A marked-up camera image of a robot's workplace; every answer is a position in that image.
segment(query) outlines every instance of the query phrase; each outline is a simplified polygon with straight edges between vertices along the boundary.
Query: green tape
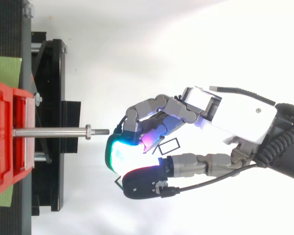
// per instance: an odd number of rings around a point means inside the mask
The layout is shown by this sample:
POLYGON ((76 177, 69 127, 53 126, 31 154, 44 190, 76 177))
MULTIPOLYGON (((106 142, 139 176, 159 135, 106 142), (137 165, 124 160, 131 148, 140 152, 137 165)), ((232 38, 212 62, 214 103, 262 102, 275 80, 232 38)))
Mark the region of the green tape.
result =
MULTIPOLYGON (((9 87, 19 86, 21 58, 0 56, 0 82, 9 87)), ((13 185, 0 194, 0 207, 10 207, 12 202, 13 185)))
POLYGON ((0 194, 0 207, 10 207, 12 202, 13 185, 0 194))
POLYGON ((0 82, 9 87, 18 87, 21 72, 21 58, 0 56, 0 82))

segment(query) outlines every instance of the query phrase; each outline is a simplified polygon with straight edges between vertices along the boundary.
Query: white wall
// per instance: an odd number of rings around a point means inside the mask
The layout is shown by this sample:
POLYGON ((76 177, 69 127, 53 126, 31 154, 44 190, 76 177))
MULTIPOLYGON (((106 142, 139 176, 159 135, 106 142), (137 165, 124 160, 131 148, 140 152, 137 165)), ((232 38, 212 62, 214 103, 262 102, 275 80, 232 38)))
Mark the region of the white wall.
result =
MULTIPOLYGON (((81 126, 113 130, 129 106, 194 85, 294 104, 294 0, 216 2, 32 0, 32 31, 68 45, 66 100, 82 101, 81 126)), ((229 153, 200 134, 180 129, 176 153, 229 153)), ((106 140, 80 139, 79 153, 66 155, 64 207, 42 208, 34 235, 294 235, 293 179, 252 169, 172 198, 134 201, 105 166, 106 140)))

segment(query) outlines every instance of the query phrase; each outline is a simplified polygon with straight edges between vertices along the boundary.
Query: wire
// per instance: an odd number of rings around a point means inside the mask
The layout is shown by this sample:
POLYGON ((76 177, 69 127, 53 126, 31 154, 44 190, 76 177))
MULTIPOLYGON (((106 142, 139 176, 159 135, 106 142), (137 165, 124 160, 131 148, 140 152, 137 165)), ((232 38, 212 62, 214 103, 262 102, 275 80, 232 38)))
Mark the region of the wire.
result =
POLYGON ((126 115, 122 118, 122 120, 119 123, 119 126, 122 126, 122 124, 124 123, 124 121, 126 120, 126 115))
MULTIPOLYGON (((278 113, 293 117, 294 122, 294 105, 282 103, 277 104, 275 107, 278 113)), ((294 144, 294 123, 289 130, 282 132, 271 142, 267 143, 263 149, 259 150, 254 161, 259 167, 266 168, 274 163, 275 159, 281 156, 292 144, 294 144)))
POLYGON ((201 188, 201 187, 204 187, 206 185, 210 185, 210 184, 216 183, 218 181, 224 180, 224 179, 226 179, 226 178, 228 178, 230 176, 233 176, 233 175, 235 175, 237 173, 240 173, 240 172, 242 172, 244 170, 248 170, 248 169, 251 169, 251 168, 254 168, 254 167, 258 167, 258 165, 257 164, 252 164, 252 165, 243 166, 241 168, 238 168, 236 170, 231 171, 230 173, 222 175, 222 176, 220 176, 220 177, 218 177, 216 179, 209 180, 209 181, 197 184, 197 185, 188 186, 188 187, 185 187, 185 188, 180 188, 179 191, 184 192, 184 191, 192 190, 192 189, 195 189, 195 188, 201 188))
POLYGON ((126 115, 122 118, 120 123, 117 125, 117 127, 114 129, 113 134, 121 134, 122 133, 122 125, 124 121, 126 120, 126 115))

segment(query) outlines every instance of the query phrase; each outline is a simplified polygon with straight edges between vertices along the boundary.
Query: red container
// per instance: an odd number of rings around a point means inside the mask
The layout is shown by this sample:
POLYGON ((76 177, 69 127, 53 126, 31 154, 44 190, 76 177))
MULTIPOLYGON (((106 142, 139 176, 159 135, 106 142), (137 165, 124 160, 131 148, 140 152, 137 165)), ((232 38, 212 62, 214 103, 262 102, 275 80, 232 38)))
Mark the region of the red container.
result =
POLYGON ((35 127, 35 101, 31 93, 0 83, 0 193, 34 167, 34 138, 13 138, 13 127, 35 127))
MULTIPOLYGON (((24 90, 13 89, 14 128, 35 127, 35 100, 24 90)), ((34 167, 35 138, 13 139, 14 183, 24 178, 34 167)))
POLYGON ((13 184, 13 89, 0 83, 0 193, 13 184))

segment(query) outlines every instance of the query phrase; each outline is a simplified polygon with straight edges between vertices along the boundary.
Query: black frame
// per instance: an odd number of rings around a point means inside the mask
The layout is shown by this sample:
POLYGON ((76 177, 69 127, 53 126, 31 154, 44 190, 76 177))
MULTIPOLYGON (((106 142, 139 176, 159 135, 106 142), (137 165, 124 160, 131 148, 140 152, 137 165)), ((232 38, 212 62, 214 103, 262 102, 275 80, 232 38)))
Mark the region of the black frame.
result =
MULTIPOLYGON (((32 32, 32 42, 41 43, 32 53, 34 81, 43 98, 36 107, 36 126, 78 127, 81 103, 64 100, 64 43, 45 40, 46 33, 32 32)), ((44 152, 46 161, 35 162, 32 171, 32 215, 39 215, 40 206, 51 206, 52 212, 63 207, 64 153, 77 153, 77 145, 78 138, 36 139, 35 151, 44 152)))

